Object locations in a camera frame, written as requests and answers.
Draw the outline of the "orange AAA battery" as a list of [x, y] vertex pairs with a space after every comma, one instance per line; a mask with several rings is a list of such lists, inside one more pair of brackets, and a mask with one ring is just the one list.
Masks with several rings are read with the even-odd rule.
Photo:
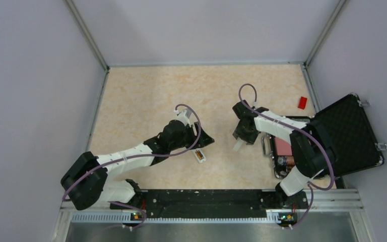
[[196, 155], [197, 155], [197, 157], [198, 157], [198, 159], [199, 160], [202, 160], [203, 159], [203, 155], [202, 155], [202, 153], [201, 153], [201, 151], [196, 151]]

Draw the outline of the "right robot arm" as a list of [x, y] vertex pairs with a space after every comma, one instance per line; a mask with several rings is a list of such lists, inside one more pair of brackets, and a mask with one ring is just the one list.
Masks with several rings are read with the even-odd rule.
[[329, 133], [320, 122], [292, 120], [264, 107], [254, 109], [245, 100], [236, 103], [232, 110], [239, 119], [233, 132], [233, 137], [238, 141], [234, 150], [238, 150], [243, 143], [253, 145], [260, 133], [279, 138], [291, 147], [294, 167], [275, 187], [275, 200], [280, 207], [290, 207], [296, 196], [325, 171], [331, 178], [325, 190], [332, 188], [337, 152]]

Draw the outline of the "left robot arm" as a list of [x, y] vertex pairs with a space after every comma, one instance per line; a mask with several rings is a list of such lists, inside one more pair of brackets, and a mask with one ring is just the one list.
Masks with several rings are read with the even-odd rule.
[[177, 149], [197, 151], [214, 141], [200, 129], [199, 122], [191, 125], [171, 120], [158, 135], [131, 149], [98, 156], [85, 152], [60, 180], [65, 190], [63, 200], [71, 201], [77, 210], [85, 210], [97, 202], [122, 202], [136, 208], [142, 200], [137, 185], [128, 179], [112, 184], [115, 176], [156, 165]]

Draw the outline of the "white remote control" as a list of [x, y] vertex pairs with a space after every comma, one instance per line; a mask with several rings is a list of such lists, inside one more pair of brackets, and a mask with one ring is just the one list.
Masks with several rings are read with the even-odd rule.
[[195, 155], [195, 157], [196, 157], [196, 159], [197, 159], [197, 161], [199, 163], [204, 163], [207, 160], [207, 158], [206, 158], [204, 152], [202, 151], [202, 149], [195, 149], [193, 151], [193, 153], [194, 153], [194, 155]]

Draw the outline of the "white battery cover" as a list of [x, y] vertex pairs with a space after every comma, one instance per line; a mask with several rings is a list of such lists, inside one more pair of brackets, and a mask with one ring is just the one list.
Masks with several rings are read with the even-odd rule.
[[244, 141], [238, 139], [235, 145], [233, 146], [233, 151], [237, 152], [244, 145]]

